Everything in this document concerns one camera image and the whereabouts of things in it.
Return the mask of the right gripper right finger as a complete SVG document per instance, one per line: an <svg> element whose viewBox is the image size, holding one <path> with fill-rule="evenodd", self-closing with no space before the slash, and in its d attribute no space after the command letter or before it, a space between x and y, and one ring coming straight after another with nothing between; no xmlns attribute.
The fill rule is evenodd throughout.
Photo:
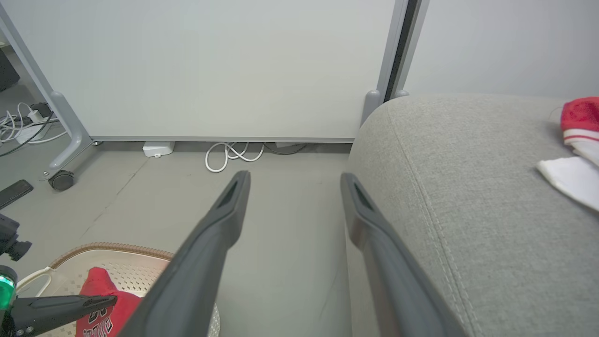
<svg viewBox="0 0 599 337"><path fill-rule="evenodd" d="M341 175L351 243L361 252L383 337L464 337L466 331L359 179Z"/></svg>

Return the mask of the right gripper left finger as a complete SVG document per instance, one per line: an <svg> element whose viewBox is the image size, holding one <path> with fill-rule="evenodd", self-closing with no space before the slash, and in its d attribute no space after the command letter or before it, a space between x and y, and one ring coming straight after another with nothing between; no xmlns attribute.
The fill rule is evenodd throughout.
<svg viewBox="0 0 599 337"><path fill-rule="evenodd" d="M226 255L238 241L248 208L249 171L241 170L175 253L121 337L206 337Z"/></svg>

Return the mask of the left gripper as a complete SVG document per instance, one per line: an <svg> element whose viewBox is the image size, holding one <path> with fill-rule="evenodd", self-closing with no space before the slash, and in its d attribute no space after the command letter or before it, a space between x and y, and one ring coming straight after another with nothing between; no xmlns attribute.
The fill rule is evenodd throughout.
<svg viewBox="0 0 599 337"><path fill-rule="evenodd" d="M117 296L51 296L16 299L17 274L0 266L0 336L38 336L114 306Z"/></svg>

